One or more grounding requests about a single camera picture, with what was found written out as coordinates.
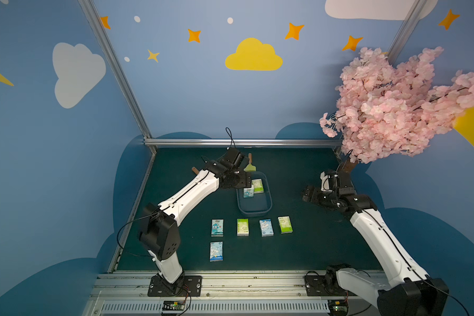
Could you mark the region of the white teal tissue pack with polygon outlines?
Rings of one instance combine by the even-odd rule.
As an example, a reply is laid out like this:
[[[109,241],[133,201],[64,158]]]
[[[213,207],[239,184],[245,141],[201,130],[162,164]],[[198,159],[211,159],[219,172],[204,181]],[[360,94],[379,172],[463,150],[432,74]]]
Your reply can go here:
[[[243,198],[253,198],[254,197],[254,186],[251,185],[249,188],[243,189]]]

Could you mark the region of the green white tissue pack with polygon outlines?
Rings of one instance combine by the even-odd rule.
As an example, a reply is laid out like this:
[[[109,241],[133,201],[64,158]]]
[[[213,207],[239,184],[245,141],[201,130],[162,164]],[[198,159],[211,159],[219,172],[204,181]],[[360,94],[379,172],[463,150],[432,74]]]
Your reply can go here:
[[[237,219],[237,236],[248,236],[250,234],[249,220]]]

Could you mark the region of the teal red patterned tissue pack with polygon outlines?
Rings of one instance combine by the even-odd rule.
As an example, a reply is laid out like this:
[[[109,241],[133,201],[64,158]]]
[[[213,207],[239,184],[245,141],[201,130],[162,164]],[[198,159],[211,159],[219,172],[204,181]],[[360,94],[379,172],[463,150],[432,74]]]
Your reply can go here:
[[[213,219],[211,221],[211,236],[212,237],[224,236],[224,220],[223,219]]]

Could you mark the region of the blue star tissue pack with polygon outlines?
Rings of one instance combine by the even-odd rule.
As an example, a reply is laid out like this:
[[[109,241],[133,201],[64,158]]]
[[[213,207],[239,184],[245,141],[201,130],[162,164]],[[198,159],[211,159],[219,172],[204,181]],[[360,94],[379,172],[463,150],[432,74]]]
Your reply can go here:
[[[262,219],[259,221],[262,237],[269,237],[274,235],[272,222],[270,219]]]

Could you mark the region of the blue white tissue pack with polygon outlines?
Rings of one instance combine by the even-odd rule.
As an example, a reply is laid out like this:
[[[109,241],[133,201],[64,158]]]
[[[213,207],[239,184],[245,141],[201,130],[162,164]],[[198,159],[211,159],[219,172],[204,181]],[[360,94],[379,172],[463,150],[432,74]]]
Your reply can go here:
[[[223,260],[223,243],[211,242],[209,250],[209,261],[218,262]]]

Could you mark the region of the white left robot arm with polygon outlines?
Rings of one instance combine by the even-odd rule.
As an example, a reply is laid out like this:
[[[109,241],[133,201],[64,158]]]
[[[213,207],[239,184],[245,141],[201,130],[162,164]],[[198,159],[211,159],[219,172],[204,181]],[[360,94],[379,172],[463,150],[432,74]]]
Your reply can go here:
[[[145,247],[158,273],[153,281],[163,293],[177,296],[186,290],[184,270],[176,253],[180,246],[179,226],[187,215],[218,189],[251,187],[251,174],[241,164],[244,154],[228,147],[217,160],[206,160],[204,167],[186,186],[160,204],[147,204],[138,220],[138,239]]]

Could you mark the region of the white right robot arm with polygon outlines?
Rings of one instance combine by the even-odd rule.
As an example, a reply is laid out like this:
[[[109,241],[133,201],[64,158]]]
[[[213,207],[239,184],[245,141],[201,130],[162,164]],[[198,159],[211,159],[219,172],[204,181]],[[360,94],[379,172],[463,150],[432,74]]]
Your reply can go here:
[[[449,288],[418,264],[384,222],[369,196],[358,194],[348,172],[328,170],[319,187],[307,186],[303,201],[337,211],[360,233],[387,280],[379,282],[347,264],[329,266],[322,281],[326,292],[351,292],[380,315],[442,315]]]

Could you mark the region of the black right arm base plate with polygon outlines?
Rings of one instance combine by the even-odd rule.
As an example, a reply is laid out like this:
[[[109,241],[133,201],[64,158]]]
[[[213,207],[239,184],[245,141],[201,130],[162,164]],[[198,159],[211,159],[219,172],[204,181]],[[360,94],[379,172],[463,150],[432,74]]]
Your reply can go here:
[[[304,275],[304,283],[307,296],[356,297],[353,292],[341,288],[333,275],[317,275],[313,271],[309,271]]]

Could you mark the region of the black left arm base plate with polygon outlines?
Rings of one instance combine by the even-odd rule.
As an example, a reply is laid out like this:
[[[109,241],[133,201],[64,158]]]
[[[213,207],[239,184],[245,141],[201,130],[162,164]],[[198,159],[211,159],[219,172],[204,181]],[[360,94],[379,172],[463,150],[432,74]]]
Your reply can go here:
[[[202,276],[181,275],[174,283],[168,283],[160,275],[151,278],[147,291],[148,297],[181,297],[188,294],[200,297]]]

